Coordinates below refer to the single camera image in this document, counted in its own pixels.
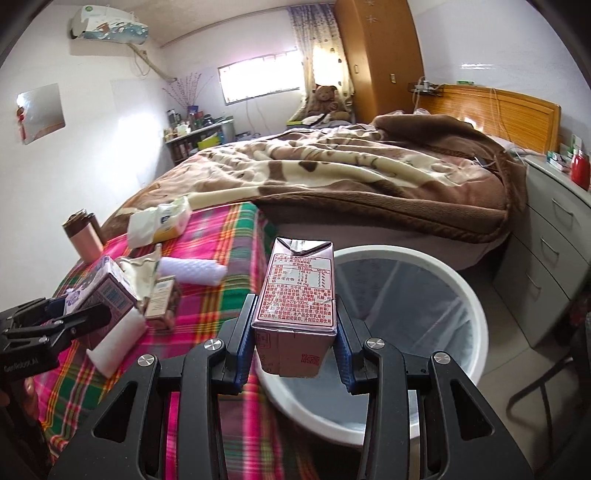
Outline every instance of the pink thermos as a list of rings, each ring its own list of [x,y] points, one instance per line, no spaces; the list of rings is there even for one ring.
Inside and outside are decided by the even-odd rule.
[[[71,215],[63,227],[84,263],[92,263],[100,258],[104,241],[94,213],[80,210]]]

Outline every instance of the air conditioner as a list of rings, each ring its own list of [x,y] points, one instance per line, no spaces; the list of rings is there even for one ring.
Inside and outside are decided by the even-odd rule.
[[[70,36],[88,40],[107,40],[141,45],[148,38],[148,26],[133,13],[111,7],[85,5],[72,19]]]

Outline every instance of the trash bag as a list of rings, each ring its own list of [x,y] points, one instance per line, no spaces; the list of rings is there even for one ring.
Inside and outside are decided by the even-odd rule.
[[[364,258],[335,263],[337,294],[349,316],[365,321],[372,336],[413,355],[429,357],[435,351],[446,351],[467,371],[475,345],[470,322],[474,312],[445,281],[400,260]],[[346,391],[332,350],[317,377],[281,381],[315,416],[346,429],[365,430],[368,395],[352,396]],[[418,436],[417,400],[412,391],[409,414],[412,436]]]

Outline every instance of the red jar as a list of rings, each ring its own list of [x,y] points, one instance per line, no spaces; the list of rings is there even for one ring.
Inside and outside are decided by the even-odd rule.
[[[589,181],[591,180],[589,157],[580,150],[577,150],[573,155],[570,179],[582,189],[589,190]]]

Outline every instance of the white foam block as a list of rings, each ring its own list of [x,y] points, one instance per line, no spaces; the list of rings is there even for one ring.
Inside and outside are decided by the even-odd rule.
[[[133,308],[94,350],[87,350],[86,354],[96,369],[106,378],[110,378],[147,328],[143,315]]]
[[[198,258],[162,257],[158,264],[158,275],[174,275],[179,283],[217,287],[228,273],[225,265],[215,260]]]

